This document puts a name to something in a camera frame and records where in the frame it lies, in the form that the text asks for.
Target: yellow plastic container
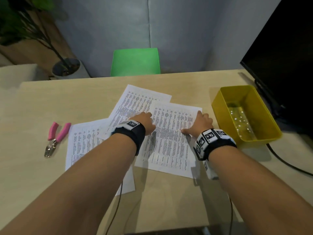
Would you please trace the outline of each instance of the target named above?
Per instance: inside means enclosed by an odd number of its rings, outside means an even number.
[[[212,107],[220,129],[240,148],[258,147],[282,135],[253,86],[222,87]]]

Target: pink handle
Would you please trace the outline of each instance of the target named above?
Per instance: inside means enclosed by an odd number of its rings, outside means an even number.
[[[66,123],[61,130],[61,132],[58,134],[58,136],[55,138],[57,142],[61,142],[62,139],[67,135],[69,128],[71,127],[71,123]]]
[[[53,122],[49,129],[49,134],[48,134],[48,141],[55,139],[55,133],[57,132],[58,124],[56,122]]]

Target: forearm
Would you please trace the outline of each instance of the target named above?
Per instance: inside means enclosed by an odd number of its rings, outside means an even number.
[[[95,234],[135,152],[131,138],[112,135],[70,167],[0,234]]]
[[[231,146],[209,160],[253,234],[313,234],[313,209],[267,168]]]

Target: gray plant pot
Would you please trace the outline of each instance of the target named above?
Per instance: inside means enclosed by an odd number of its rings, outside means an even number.
[[[90,78],[90,76],[89,76],[88,72],[86,71],[83,63],[80,60],[72,59],[72,58],[66,58],[65,61],[67,63],[70,62],[71,64],[80,64],[80,67],[73,74],[63,77],[62,72],[64,70],[64,67],[62,66],[63,65],[62,61],[59,61],[52,68],[52,74],[55,78],[60,79],[60,80],[61,79]]]

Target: television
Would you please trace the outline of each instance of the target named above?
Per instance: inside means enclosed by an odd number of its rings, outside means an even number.
[[[313,14],[310,0],[281,0],[241,60],[272,114],[312,131]]]

